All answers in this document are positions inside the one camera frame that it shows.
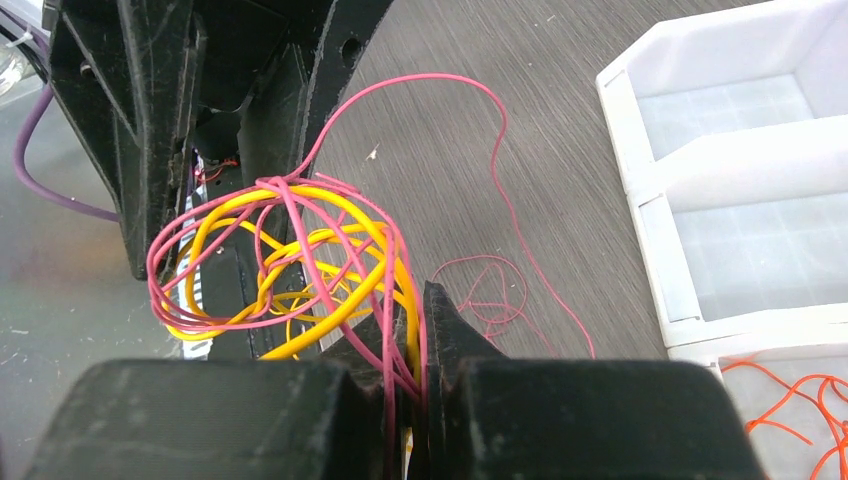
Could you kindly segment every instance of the gray table surface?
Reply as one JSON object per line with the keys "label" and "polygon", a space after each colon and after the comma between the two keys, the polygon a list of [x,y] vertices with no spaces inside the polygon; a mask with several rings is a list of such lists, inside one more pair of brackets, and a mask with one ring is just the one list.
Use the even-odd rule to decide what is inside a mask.
{"label": "gray table surface", "polygon": [[[506,102],[511,128],[503,183],[545,273],[581,316],[602,358],[661,358],[642,265],[594,76],[660,20],[750,0],[396,0],[349,92],[390,76],[446,71],[474,77]],[[33,97],[0,111],[11,151]],[[489,253],[516,261],[532,293],[526,309],[557,355],[585,357],[580,331],[524,259],[488,174],[496,111],[468,87],[398,86],[343,118],[319,171],[356,184],[400,221],[414,271]],[[366,160],[377,148],[377,157]],[[109,204],[78,142],[53,109],[36,132],[33,174]],[[118,228],[55,207],[0,176],[0,448],[18,478],[74,378],[117,357],[176,355],[142,283],[129,275]],[[483,264],[441,278],[461,296]],[[491,289],[480,298],[494,295]],[[547,355],[516,323],[501,346]]]}

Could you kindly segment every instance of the pink wire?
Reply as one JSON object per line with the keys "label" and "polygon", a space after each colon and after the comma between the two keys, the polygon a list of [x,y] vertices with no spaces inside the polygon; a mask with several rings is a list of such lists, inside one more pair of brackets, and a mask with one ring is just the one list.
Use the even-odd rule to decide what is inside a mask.
{"label": "pink wire", "polygon": [[[250,192],[250,191],[256,191],[257,189],[260,188],[258,186],[259,182],[257,182],[257,186],[249,187],[245,190],[235,192],[235,193],[232,193],[230,195],[226,195],[224,197],[215,199],[211,202],[208,202],[204,205],[201,205],[197,208],[194,208],[194,209],[184,213],[183,215],[180,215],[178,218],[176,218],[174,221],[172,221],[170,224],[168,224],[162,230],[162,232],[156,237],[156,239],[151,244],[150,253],[149,253],[148,258],[147,258],[147,270],[148,270],[148,272],[150,272],[149,278],[148,278],[148,290],[150,291],[151,298],[153,298],[153,301],[151,303],[153,305],[154,313],[158,317],[162,318],[163,322],[166,322],[166,323],[169,323],[169,324],[172,324],[172,325],[180,325],[179,328],[186,328],[187,330],[197,330],[197,331],[202,331],[202,330],[206,330],[206,329],[208,329],[208,330],[235,330],[235,329],[243,329],[243,328],[256,328],[256,327],[259,327],[260,325],[272,325],[274,323],[280,323],[280,322],[288,321],[290,318],[293,318],[294,316],[299,315],[300,313],[307,311],[309,308],[311,308],[311,306],[317,304],[318,301],[322,301],[325,304],[325,307],[329,311],[334,311],[335,308],[336,308],[336,305],[335,305],[335,302],[332,300],[332,298],[329,294],[328,288],[333,288],[334,285],[338,284],[338,282],[341,281],[341,279],[344,277],[344,274],[351,267],[356,268],[357,270],[360,270],[360,265],[358,265],[358,264],[361,264],[361,260],[358,258],[358,256],[361,255],[362,251],[357,249],[357,251],[355,252],[356,255],[354,255],[353,258],[348,259],[348,262],[346,262],[344,268],[339,273],[339,275],[336,275],[329,284],[324,283],[323,278],[320,276],[317,268],[315,268],[314,257],[312,255],[313,250],[315,248],[318,248],[320,246],[320,244],[318,244],[318,245],[309,245],[308,244],[305,226],[303,225],[303,221],[300,218],[300,215],[297,213],[298,212],[298,209],[297,209],[298,204],[306,206],[306,203],[311,203],[311,202],[308,202],[308,200],[306,200],[304,198],[298,198],[296,195],[292,194],[291,191],[289,190],[288,186],[291,185],[291,184],[318,186],[320,188],[325,188],[327,190],[334,191],[339,195],[343,195],[345,197],[352,198],[354,200],[358,200],[361,203],[365,204],[367,207],[374,210],[378,215],[380,215],[382,217],[382,220],[388,225],[388,228],[386,229],[384,234],[386,236],[387,242],[388,242],[389,247],[391,249],[390,252],[387,252],[389,255],[387,255],[387,268],[386,268],[386,276],[385,276],[385,279],[384,279],[386,291],[385,291],[385,295],[383,296],[382,309],[380,309],[378,302],[375,301],[376,299],[371,298],[372,308],[374,308],[375,316],[376,316],[377,313],[379,313],[380,314],[379,316],[381,318],[380,326],[381,326],[382,333],[383,333],[382,356],[383,356],[383,359],[391,358],[391,361],[387,360],[387,361],[380,362],[380,366],[382,368],[383,375],[384,375],[384,385],[385,385],[385,389],[386,389],[386,395],[385,395],[385,397],[386,397],[386,404],[385,404],[385,408],[386,408],[386,433],[387,433],[387,439],[386,439],[386,441],[387,441],[386,449],[387,450],[386,451],[388,453],[391,453],[391,451],[394,447],[393,434],[389,435],[390,433],[393,433],[394,428],[395,428],[394,384],[395,384],[395,381],[397,381],[399,385],[404,387],[408,378],[405,378],[406,375],[403,372],[405,371],[405,373],[409,373],[409,370],[408,370],[408,368],[406,368],[406,365],[402,361],[400,361],[400,362],[398,361],[398,357],[400,356],[399,351],[395,352],[392,349],[392,346],[394,346],[394,350],[397,350],[397,346],[396,346],[396,344],[393,340],[393,322],[394,322],[394,320],[393,320],[393,311],[394,311],[393,302],[394,302],[394,299],[393,299],[393,295],[392,295],[392,288],[393,288],[392,285],[394,284],[393,283],[394,277],[393,277],[393,273],[392,273],[392,275],[389,275],[390,272],[393,272],[395,265],[394,265],[394,259],[391,258],[390,254],[392,253],[392,251],[396,250],[397,254],[399,254],[399,256],[400,256],[401,261],[405,265],[409,266],[410,265],[409,252],[408,252],[407,247],[406,247],[406,242],[404,241],[403,236],[400,234],[400,229],[398,228],[398,226],[394,222],[394,220],[382,208],[380,208],[374,202],[370,201],[365,196],[363,196],[355,187],[347,185],[340,180],[334,179],[334,178],[326,176],[326,175],[316,174],[316,177],[320,180],[303,179],[303,178],[300,178],[300,176],[309,168],[309,165],[315,159],[316,155],[318,154],[318,152],[321,149],[321,146],[324,142],[324,139],[326,138],[327,134],[329,133],[330,129],[333,127],[335,122],[354,103],[358,102],[363,97],[365,97],[365,96],[367,96],[367,95],[369,95],[369,94],[371,94],[371,93],[373,93],[377,90],[380,90],[382,88],[385,88],[385,87],[388,87],[388,86],[391,86],[391,85],[396,85],[396,84],[406,83],[406,82],[412,82],[412,81],[418,81],[418,80],[448,80],[448,81],[460,82],[460,83],[464,83],[464,84],[467,84],[467,85],[471,85],[471,86],[473,86],[473,87],[475,87],[479,90],[482,90],[486,95],[489,96],[489,98],[492,99],[492,101],[494,101],[495,105],[498,107],[498,110],[500,111],[500,114],[501,114],[502,124],[501,124],[500,131],[498,132],[497,139],[495,140],[495,145],[494,145],[494,148],[492,150],[492,155],[491,155],[491,159],[490,159],[489,168],[490,168],[490,171],[491,171],[492,180],[495,184],[496,189],[498,190],[498,193],[500,194],[501,198],[503,199],[504,203],[506,204],[507,209],[509,210],[513,229],[515,230],[516,236],[518,237],[519,243],[521,244],[521,248],[524,251],[525,256],[527,257],[530,264],[533,266],[533,269],[536,271],[539,278],[542,280],[542,283],[545,285],[545,287],[548,290],[548,292],[550,293],[550,295],[559,304],[559,306],[574,320],[574,322],[577,324],[577,326],[583,332],[583,335],[586,338],[586,343],[587,343],[587,346],[588,346],[589,355],[592,358],[595,358],[595,347],[594,347],[594,343],[592,341],[591,335],[589,334],[588,330],[583,325],[583,323],[580,321],[577,314],[574,313],[574,311],[571,309],[571,307],[569,307],[568,304],[566,304],[562,300],[562,298],[559,296],[559,294],[553,288],[550,281],[548,280],[548,278],[545,276],[544,272],[542,271],[541,266],[536,261],[536,258],[533,256],[533,253],[531,252],[530,247],[529,247],[526,239],[524,238],[524,234],[521,231],[521,227],[520,227],[519,222],[518,222],[518,215],[516,213],[515,207],[513,206],[512,201],[509,199],[509,196],[507,195],[506,190],[504,189],[504,187],[501,184],[500,179],[498,177],[497,154],[498,154],[498,151],[500,150],[501,144],[502,144],[504,136],[506,134],[507,123],[508,123],[507,122],[506,107],[504,106],[504,104],[500,100],[500,98],[498,98],[497,95],[495,95],[494,92],[492,92],[488,87],[486,87],[485,85],[483,85],[480,82],[477,82],[476,80],[472,80],[470,78],[462,77],[460,75],[454,75],[454,74],[449,74],[449,73],[423,73],[423,74],[415,74],[415,75],[405,75],[405,76],[396,77],[396,78],[392,78],[392,79],[389,79],[389,80],[385,80],[385,81],[376,83],[376,84],[356,93],[350,99],[348,99],[346,102],[344,102],[336,110],[336,112],[327,120],[324,128],[321,130],[320,134],[318,135],[318,138],[315,141],[315,144],[312,146],[312,149],[304,157],[303,162],[294,171],[290,172],[289,174],[287,174],[283,177],[275,177],[274,179],[270,179],[270,182],[269,182],[269,179],[263,180],[263,182],[266,183],[266,186],[273,184],[275,187],[277,187],[277,188],[274,188],[273,191],[275,193],[278,193],[279,198],[274,199],[272,201],[268,201],[268,202],[257,202],[256,205],[252,205],[252,206],[247,207],[247,208],[236,210],[236,212],[240,213],[238,219],[232,225],[228,226],[224,230],[224,232],[222,232],[222,234],[220,234],[215,240],[210,242],[209,246],[207,246],[201,252],[201,255],[198,257],[198,259],[194,262],[191,262],[183,272],[181,272],[179,275],[175,276],[174,279],[172,279],[170,282],[168,282],[168,284],[165,285],[165,288],[161,287],[158,284],[158,282],[156,281],[156,272],[158,271],[158,267],[161,264],[162,260],[169,254],[169,252],[174,248],[174,246],[177,245],[179,243],[179,241],[185,235],[188,235],[189,233],[191,233],[192,231],[196,230],[199,227],[200,222],[195,221],[194,219],[201,217],[203,214],[209,212],[213,208],[223,204],[224,202],[226,202],[226,201],[228,201],[232,198],[235,198],[239,195],[242,195],[242,194]],[[232,231],[234,231],[235,228],[238,228],[238,224],[240,223],[239,219],[247,218],[253,211],[255,211],[256,208],[263,208],[263,211],[262,211],[262,213],[260,215],[260,219],[259,219],[260,221],[258,222],[261,225],[262,223],[264,223],[265,219],[270,214],[270,209],[272,208],[272,206],[278,205],[278,204],[281,204],[281,203],[284,203],[285,206],[286,206],[287,213],[289,214],[291,223],[293,225],[293,229],[295,230],[297,240],[301,244],[301,252],[296,257],[297,257],[297,259],[302,261],[302,263],[304,264],[304,267],[309,272],[310,276],[312,276],[315,279],[314,285],[315,285],[315,288],[316,288],[317,295],[313,299],[310,299],[311,301],[305,302],[304,305],[299,307],[296,312],[291,312],[288,315],[285,315],[285,316],[282,316],[282,317],[279,317],[279,318],[275,318],[275,319],[272,319],[272,320],[254,321],[254,320],[257,320],[259,316],[261,316],[259,314],[254,314],[251,317],[248,317],[248,320],[250,320],[249,323],[238,324],[238,325],[218,325],[220,323],[225,322],[227,319],[226,318],[203,317],[203,316],[198,316],[196,314],[193,314],[192,312],[184,311],[184,310],[180,309],[176,304],[174,304],[174,302],[171,301],[170,298],[168,298],[167,295],[164,294],[165,290],[170,290],[170,289],[174,288],[180,281],[184,280],[186,278],[186,276],[188,275],[188,272],[196,271],[198,269],[200,263],[202,263],[206,258],[208,258],[214,252],[215,249],[217,249],[217,247],[224,241],[226,236],[229,235]],[[332,228],[335,231],[335,230],[341,228],[341,222],[342,222],[343,219],[344,219],[344,215],[341,215],[339,217],[338,221],[332,221],[332,219],[330,218],[329,219],[330,221],[328,221],[327,224],[330,228]],[[192,223],[191,223],[191,225],[184,227],[186,222],[192,222]],[[257,240],[255,240],[255,242],[254,242],[256,250],[257,250],[257,252],[256,252],[257,261],[261,260],[261,245],[260,245],[260,242],[258,240],[259,231],[260,230],[257,229],[257,232],[256,232]],[[511,320],[520,316],[520,317],[524,318],[524,320],[527,322],[528,326],[530,326],[532,329],[534,329],[534,331],[538,335],[540,335],[540,337],[542,337],[542,339],[545,341],[548,348],[550,350],[553,350],[552,347],[550,346],[550,343],[547,341],[547,339],[544,337],[544,335],[538,330],[538,328],[535,327],[535,325],[533,325],[532,322],[530,322],[530,320],[527,318],[527,316],[524,315],[523,308],[524,308],[524,305],[526,303],[527,294],[528,294],[527,293],[526,280],[521,275],[518,268],[514,264],[509,262],[508,260],[503,259],[501,257],[493,256],[493,255],[478,255],[478,256],[474,256],[474,257],[467,257],[467,258],[452,260],[450,262],[445,263],[441,267],[439,267],[439,269],[436,270],[436,273],[434,273],[433,277],[435,278],[444,268],[448,267],[449,265],[453,265],[453,264],[456,264],[458,262],[469,261],[469,260],[472,260],[472,259],[479,259],[479,258],[489,258],[489,259],[493,259],[493,260],[503,261],[503,262],[507,263],[511,268],[513,268],[513,270],[515,270],[518,273],[519,277],[521,278],[521,282],[523,284],[522,302],[521,302],[521,304],[518,308],[513,307],[512,305],[508,304],[508,301],[507,301],[508,295],[507,295],[507,290],[506,290],[506,285],[505,285],[506,277],[505,277],[505,274],[503,272],[503,269],[500,266],[498,266],[498,267],[486,267],[486,269],[483,271],[483,274],[481,274],[481,276],[478,277],[478,280],[475,281],[475,286],[472,288],[472,291],[469,292],[468,297],[467,297],[466,301],[463,302],[462,306],[464,308],[465,307],[470,308],[475,313],[475,316],[477,316],[478,318],[480,318],[481,320],[483,320],[487,323],[487,325],[488,325],[487,326],[487,335],[489,335],[490,337],[492,335],[496,335],[496,334],[491,333],[491,328],[493,328],[493,325],[506,324],[506,323],[510,322]],[[291,261],[295,260],[295,256],[292,256],[292,257],[289,257],[289,258],[283,259],[283,260],[291,262]],[[262,265],[264,262],[260,261],[259,263],[260,263],[260,268],[263,268],[263,273],[266,273],[267,270],[264,270],[264,266]],[[502,289],[503,290],[502,291],[502,294],[503,294],[502,303],[472,302],[470,299],[473,295],[474,288],[476,288],[476,285],[479,284],[479,282],[482,280],[482,276],[485,275],[491,268],[499,269],[501,279],[502,279],[503,284],[504,284],[503,289]],[[427,363],[428,363],[428,358],[427,358],[428,357],[427,323],[426,323],[426,319],[423,317],[424,308],[423,308],[423,302],[422,302],[422,299],[421,299],[421,295],[419,294],[418,289],[414,284],[412,285],[412,289],[413,289],[413,292],[409,292],[409,293],[411,293],[413,298],[415,299],[415,304],[416,304],[415,308],[419,312],[419,317],[421,319],[419,333],[418,333],[419,334],[418,340],[419,340],[419,348],[420,348],[420,353],[421,353],[420,354],[420,365],[419,365],[419,367],[421,369],[422,381],[421,381],[421,385],[417,389],[418,391],[416,393],[418,393],[420,395],[419,398],[420,398],[420,404],[421,404],[421,407],[422,407],[422,412],[426,413],[426,408],[427,408]],[[165,309],[161,306],[161,303],[163,303],[163,302],[166,305],[168,305],[168,307],[173,311],[173,313],[169,313],[169,312],[165,311]],[[263,309],[262,315],[264,315],[264,313],[267,312],[267,309],[270,308],[270,303],[271,303],[270,300],[268,300],[266,303],[268,305],[266,305],[266,308]],[[504,313],[502,314],[503,318],[502,319],[498,318],[498,317],[489,318],[489,317],[486,317],[486,316],[484,316],[484,315],[482,315],[482,314],[480,314],[479,312],[476,311],[477,307],[490,307],[490,306],[491,307],[503,308],[504,309]],[[346,336],[348,336],[348,332],[350,332],[351,336],[349,336],[348,338],[355,337],[355,335],[352,334],[352,329],[350,329],[349,326],[347,326],[346,324],[343,324],[343,331],[345,331]],[[367,347],[364,347],[364,345],[361,344],[361,342],[359,342],[359,345],[354,345],[354,346],[355,346],[355,348],[357,348],[357,350],[360,351],[360,353],[362,353],[366,357],[368,357],[368,355],[371,353],[370,351],[368,351]],[[396,367],[400,372],[402,372],[402,374],[400,376],[398,376],[397,372],[395,372]],[[386,472],[390,473],[390,470],[388,470],[388,469],[389,469],[389,467],[387,466]]]}

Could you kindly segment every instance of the black cable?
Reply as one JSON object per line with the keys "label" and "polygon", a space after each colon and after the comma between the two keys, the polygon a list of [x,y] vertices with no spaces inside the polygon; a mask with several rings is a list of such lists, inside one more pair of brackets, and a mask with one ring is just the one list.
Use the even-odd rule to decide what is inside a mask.
{"label": "black cable", "polygon": [[[14,42],[18,39],[18,37],[12,35],[12,32],[3,25],[0,25],[0,35],[6,37],[9,42]],[[47,74],[47,68],[44,66],[44,60],[41,58],[41,55],[25,43],[18,44],[17,47],[24,58],[27,59],[29,64],[32,65],[32,68],[35,70],[35,74],[38,75],[38,78],[40,78],[42,82],[47,83],[49,75]]]}

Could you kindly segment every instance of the gray metal surface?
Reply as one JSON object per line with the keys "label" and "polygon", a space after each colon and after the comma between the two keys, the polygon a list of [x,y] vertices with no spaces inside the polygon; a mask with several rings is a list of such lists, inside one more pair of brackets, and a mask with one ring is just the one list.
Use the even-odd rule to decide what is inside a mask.
{"label": "gray metal surface", "polygon": [[[35,94],[0,110],[0,151],[11,152]],[[55,105],[35,131],[32,175],[66,195],[111,208],[91,162]],[[117,224],[36,196],[7,163],[0,176],[0,452],[21,476],[54,409],[89,366],[162,357],[179,344],[130,276]]]}
{"label": "gray metal surface", "polygon": [[[599,356],[657,358],[664,349],[593,80],[657,21],[743,3],[751,2],[396,0],[349,91],[433,70],[488,84],[512,122],[501,177],[554,287],[585,321]],[[3,151],[30,102],[0,112]],[[36,133],[33,173],[108,205],[56,113]],[[360,186],[400,221],[419,282],[456,257],[516,261],[533,289],[528,316],[558,354],[585,356],[579,330],[524,260],[491,184],[495,115],[468,87],[395,87],[342,119],[318,170]],[[366,160],[377,144],[376,159]],[[151,317],[144,285],[130,278],[117,227],[54,207],[18,185],[11,168],[2,171],[0,438],[6,473],[16,478],[85,367],[178,350]],[[441,280],[459,297],[483,267],[458,266]],[[481,299],[494,296],[489,287]],[[520,323],[501,345],[510,355],[546,355]]]}

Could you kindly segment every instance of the purple cable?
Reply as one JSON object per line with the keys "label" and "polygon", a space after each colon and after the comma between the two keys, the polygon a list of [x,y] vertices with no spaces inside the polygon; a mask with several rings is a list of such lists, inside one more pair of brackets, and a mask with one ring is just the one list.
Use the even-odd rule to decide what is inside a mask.
{"label": "purple cable", "polygon": [[118,214],[108,212],[91,205],[86,205],[84,203],[79,203],[68,197],[59,195],[52,190],[48,190],[43,185],[36,182],[35,179],[32,178],[32,175],[30,175],[27,171],[25,163],[27,146],[32,138],[32,133],[35,131],[35,126],[38,125],[41,117],[44,116],[44,112],[47,111],[47,107],[50,105],[51,100],[53,100],[53,90],[49,85],[45,85],[44,89],[41,90],[41,95],[39,95],[35,106],[32,108],[29,115],[27,115],[24,125],[21,127],[20,133],[18,133],[18,139],[15,142],[15,150],[12,153],[12,159],[15,164],[15,174],[18,176],[18,180],[39,196],[55,203],[56,205],[63,206],[85,215],[90,215],[92,217],[117,222]]}

